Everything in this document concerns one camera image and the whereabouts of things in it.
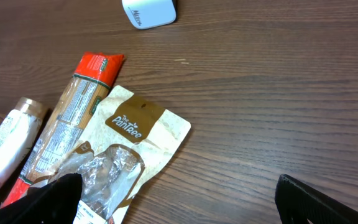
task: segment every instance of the package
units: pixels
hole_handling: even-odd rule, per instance
[[[19,200],[82,134],[116,79],[123,55],[85,53],[3,207]]]
[[[162,170],[190,130],[169,110],[116,86],[74,148],[44,175],[83,178],[75,224],[121,223],[140,187]]]
[[[22,97],[0,125],[0,188],[30,152],[47,110]]]

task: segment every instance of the black object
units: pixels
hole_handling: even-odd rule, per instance
[[[0,209],[0,224],[73,223],[82,193],[80,174],[67,174]]]
[[[278,180],[275,202],[283,224],[358,223],[357,211],[286,174]]]

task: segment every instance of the white tube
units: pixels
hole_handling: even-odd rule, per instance
[[[30,152],[46,108],[21,98],[0,125],[0,188]]]

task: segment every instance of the plastic wrapper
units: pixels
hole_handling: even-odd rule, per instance
[[[74,148],[47,170],[49,182],[83,178],[74,224],[121,223],[140,187],[160,172],[190,123],[116,86],[98,106]]]

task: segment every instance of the pasta package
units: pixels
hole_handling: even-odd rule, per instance
[[[23,197],[45,170],[72,149],[107,96],[123,59],[124,55],[84,54],[3,207]]]
[[[183,118],[116,86],[73,149],[44,175],[49,182],[82,175],[74,224],[121,223],[140,187],[162,170],[189,130]]]

